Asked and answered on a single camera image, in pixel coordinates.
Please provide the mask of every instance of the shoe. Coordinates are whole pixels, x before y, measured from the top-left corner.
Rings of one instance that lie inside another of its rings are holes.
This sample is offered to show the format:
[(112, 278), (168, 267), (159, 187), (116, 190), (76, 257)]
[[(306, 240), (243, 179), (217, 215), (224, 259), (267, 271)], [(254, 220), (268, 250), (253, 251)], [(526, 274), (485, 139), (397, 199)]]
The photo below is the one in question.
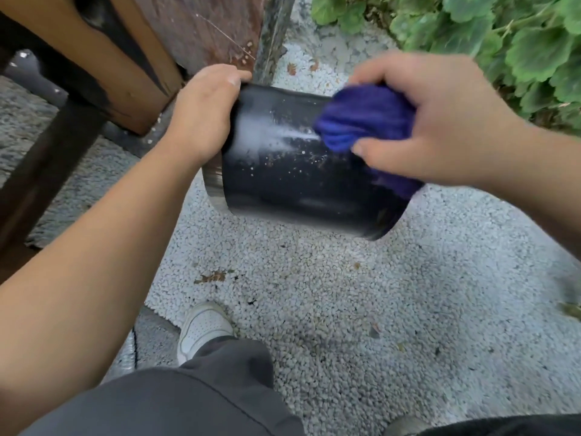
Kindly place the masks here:
[(383, 436), (415, 436), (430, 429), (427, 422), (415, 416), (402, 416), (392, 421), (385, 430)]
[(224, 311), (214, 302), (201, 303), (186, 316), (178, 341), (178, 363), (193, 358), (208, 341), (234, 336), (234, 329)]

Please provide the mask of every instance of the pant leg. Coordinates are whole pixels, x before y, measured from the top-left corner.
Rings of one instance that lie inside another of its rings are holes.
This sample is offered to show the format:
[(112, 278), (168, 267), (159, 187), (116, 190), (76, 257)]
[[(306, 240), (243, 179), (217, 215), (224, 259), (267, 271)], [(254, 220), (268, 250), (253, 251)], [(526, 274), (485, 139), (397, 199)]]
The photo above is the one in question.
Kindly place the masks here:
[(581, 415), (475, 419), (431, 428), (420, 436), (581, 436)]
[(76, 396), (22, 436), (303, 436), (273, 389), (266, 346), (207, 343), (179, 368), (141, 370)]

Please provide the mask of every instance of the black pot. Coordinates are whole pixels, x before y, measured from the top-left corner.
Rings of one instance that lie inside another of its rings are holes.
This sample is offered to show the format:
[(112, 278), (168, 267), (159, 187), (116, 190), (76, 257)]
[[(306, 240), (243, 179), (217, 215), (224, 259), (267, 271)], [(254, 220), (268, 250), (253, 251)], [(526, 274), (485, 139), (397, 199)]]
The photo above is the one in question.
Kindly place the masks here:
[(226, 144), (203, 167), (214, 207), (377, 240), (409, 200), (372, 184), (352, 153), (331, 152), (312, 125), (325, 96), (244, 85)]

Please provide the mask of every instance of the forearm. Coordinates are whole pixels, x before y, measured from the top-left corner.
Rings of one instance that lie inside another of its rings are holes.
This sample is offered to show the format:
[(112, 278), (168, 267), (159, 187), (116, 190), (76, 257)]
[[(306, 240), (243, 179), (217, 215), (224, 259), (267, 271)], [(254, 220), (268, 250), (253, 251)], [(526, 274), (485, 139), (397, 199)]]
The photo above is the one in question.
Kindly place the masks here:
[(506, 144), (506, 162), (484, 190), (527, 213), (581, 259), (581, 140), (529, 127)]
[(106, 373), (199, 169), (171, 149), (161, 141), (0, 286), (0, 427), (21, 430)]

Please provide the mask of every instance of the cleaning rag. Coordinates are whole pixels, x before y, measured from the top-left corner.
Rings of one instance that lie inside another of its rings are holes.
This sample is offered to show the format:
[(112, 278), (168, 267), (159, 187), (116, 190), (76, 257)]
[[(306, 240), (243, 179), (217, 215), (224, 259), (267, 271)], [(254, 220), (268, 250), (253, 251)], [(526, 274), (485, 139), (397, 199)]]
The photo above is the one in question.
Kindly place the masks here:
[[(345, 87), (329, 101), (313, 129), (331, 151), (345, 153), (361, 138), (409, 139), (415, 108), (403, 94), (384, 85)], [(424, 183), (370, 168), (374, 183), (410, 199)]]

